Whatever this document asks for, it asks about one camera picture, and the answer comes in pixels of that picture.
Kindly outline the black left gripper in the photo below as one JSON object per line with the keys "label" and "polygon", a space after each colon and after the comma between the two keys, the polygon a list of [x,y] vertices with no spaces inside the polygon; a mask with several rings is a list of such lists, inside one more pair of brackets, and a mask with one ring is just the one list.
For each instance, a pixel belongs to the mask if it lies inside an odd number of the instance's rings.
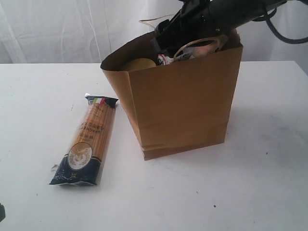
{"label": "black left gripper", "polygon": [[5,207],[4,205],[0,204],[0,220],[4,220],[6,217]]}

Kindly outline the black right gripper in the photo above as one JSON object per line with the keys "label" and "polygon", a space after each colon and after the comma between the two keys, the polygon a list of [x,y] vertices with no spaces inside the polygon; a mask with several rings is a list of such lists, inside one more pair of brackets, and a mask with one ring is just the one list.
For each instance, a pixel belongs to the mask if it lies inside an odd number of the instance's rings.
{"label": "black right gripper", "polygon": [[154,29],[151,44],[157,53],[175,53],[197,39],[219,35],[218,0],[185,0],[182,8]]}

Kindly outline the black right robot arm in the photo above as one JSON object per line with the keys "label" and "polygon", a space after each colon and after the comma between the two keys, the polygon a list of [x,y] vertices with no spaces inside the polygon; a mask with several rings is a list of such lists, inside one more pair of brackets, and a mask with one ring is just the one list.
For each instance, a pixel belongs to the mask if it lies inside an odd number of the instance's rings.
{"label": "black right robot arm", "polygon": [[185,0],[171,20],[159,23],[151,44],[157,53],[173,56],[189,42],[225,34],[285,3],[284,0]]}

